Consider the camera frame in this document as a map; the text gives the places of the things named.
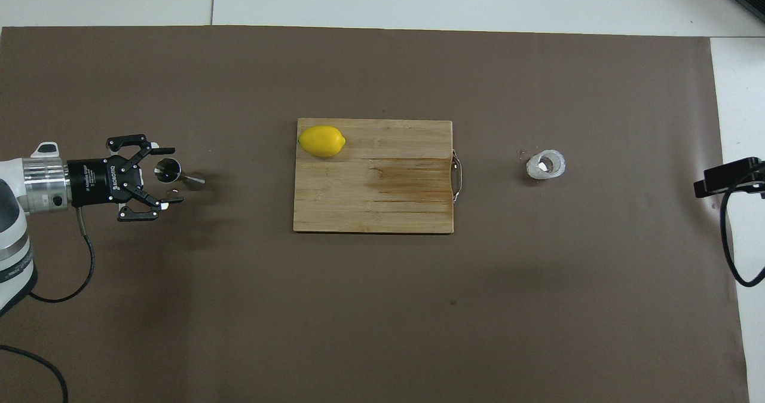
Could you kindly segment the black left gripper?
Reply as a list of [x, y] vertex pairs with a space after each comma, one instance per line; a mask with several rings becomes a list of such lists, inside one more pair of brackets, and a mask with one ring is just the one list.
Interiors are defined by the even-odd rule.
[[[118, 210], [118, 221], [153, 221], [170, 204], [184, 201], [182, 196], [157, 199], [140, 188], [144, 185], [142, 169], [138, 166], [140, 161], [148, 155], [175, 154], [174, 147], [160, 147], [156, 142], [148, 141], [144, 134], [109, 137], [106, 146], [111, 152], [107, 158], [67, 161], [73, 207], [122, 203]], [[139, 150], [128, 160], [118, 155], [122, 148], [129, 146], [138, 147]], [[147, 205], [149, 209], [136, 212], [127, 205], [130, 200]]]

